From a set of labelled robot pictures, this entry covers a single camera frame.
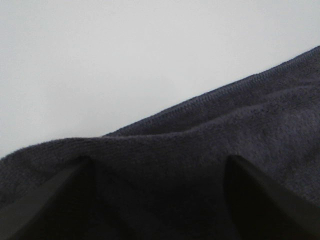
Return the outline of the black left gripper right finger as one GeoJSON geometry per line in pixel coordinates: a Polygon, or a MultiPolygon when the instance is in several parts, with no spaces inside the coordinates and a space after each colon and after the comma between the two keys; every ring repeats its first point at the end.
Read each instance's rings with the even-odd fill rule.
{"type": "Polygon", "coordinates": [[[227,157],[225,199],[243,240],[318,240],[320,208],[239,155],[227,157]]]}

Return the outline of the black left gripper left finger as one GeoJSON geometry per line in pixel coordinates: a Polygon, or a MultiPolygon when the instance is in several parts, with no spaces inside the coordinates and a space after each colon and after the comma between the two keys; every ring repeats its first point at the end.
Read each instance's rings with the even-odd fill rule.
{"type": "Polygon", "coordinates": [[[0,211],[2,240],[83,240],[96,195],[95,167],[81,157],[0,211]]]}

